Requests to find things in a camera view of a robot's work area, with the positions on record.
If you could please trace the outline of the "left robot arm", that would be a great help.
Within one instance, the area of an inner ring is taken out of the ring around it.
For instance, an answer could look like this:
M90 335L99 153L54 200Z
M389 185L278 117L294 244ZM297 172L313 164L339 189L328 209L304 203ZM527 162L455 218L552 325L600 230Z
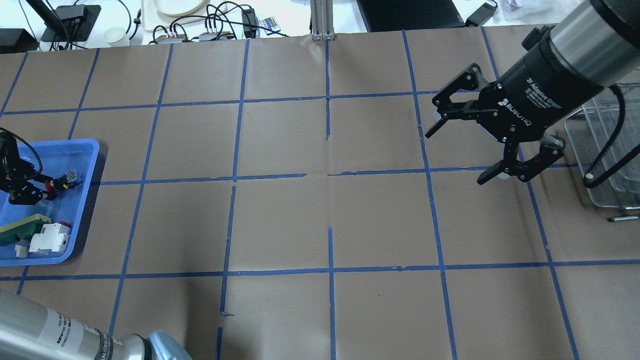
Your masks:
M83 229L99 156L92 138L28 143L1 130L2 267L68 260ZM1 291L3 360L189 360L156 330L115 338L13 292Z

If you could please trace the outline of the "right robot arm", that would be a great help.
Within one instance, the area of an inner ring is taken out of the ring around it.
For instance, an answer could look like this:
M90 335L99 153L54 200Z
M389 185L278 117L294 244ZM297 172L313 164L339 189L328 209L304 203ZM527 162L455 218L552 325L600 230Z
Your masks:
M504 145L479 185L498 176L529 182L564 155L564 139L547 129L639 66L639 2L585 0L521 45L526 53L493 82L472 63L432 99L436 123L427 138L464 120Z

